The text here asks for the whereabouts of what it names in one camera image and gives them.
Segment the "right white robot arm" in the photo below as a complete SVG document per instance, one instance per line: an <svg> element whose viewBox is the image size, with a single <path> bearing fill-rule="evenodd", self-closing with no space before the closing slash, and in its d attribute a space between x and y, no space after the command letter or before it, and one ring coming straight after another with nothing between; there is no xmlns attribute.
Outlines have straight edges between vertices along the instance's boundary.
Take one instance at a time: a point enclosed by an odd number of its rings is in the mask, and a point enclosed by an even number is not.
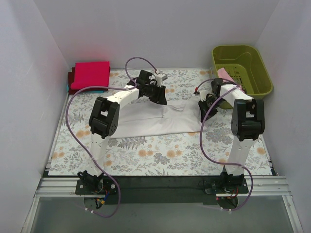
<svg viewBox="0 0 311 233"><path fill-rule="evenodd" d="M229 79L210 79L212 92L195 89L200 96L198 102L201 123L215 116L218 107L226 101L232 108L231 132L234 136L227 162L221 162L223 170L219 176L203 181L207 194L220 192L238 194L248 193L244 172L245 163L254 142L265 129L264 102L245 94L240 85Z"/></svg>

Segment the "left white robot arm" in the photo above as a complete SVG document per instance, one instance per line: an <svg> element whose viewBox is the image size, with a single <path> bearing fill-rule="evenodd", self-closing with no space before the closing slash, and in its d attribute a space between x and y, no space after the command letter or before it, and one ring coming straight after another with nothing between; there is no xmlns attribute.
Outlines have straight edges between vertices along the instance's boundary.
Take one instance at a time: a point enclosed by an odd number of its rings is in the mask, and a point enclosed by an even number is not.
<svg viewBox="0 0 311 233"><path fill-rule="evenodd" d="M104 153L110 137L116 132L120 110L130 102L140 97L148 97L153 103L167 105L165 97L165 86L162 84L168 76L156 71L150 73L141 70L139 76L114 95L107 98L98 97L95 100L89 126L91 131L90 162L83 172L78 173L82 181L82 187L92 194L103 192L107 186L104 181L102 165Z"/></svg>

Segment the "white t shirt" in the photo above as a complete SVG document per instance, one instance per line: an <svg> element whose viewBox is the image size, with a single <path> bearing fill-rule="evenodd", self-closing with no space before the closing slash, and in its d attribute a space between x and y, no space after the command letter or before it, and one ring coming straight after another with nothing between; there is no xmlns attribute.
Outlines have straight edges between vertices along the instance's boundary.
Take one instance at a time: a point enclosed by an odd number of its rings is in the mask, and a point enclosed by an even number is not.
<svg viewBox="0 0 311 233"><path fill-rule="evenodd" d="M120 111L113 139L193 133L201 129L201 114L196 100L172 100L167 105L152 102L132 103Z"/></svg>

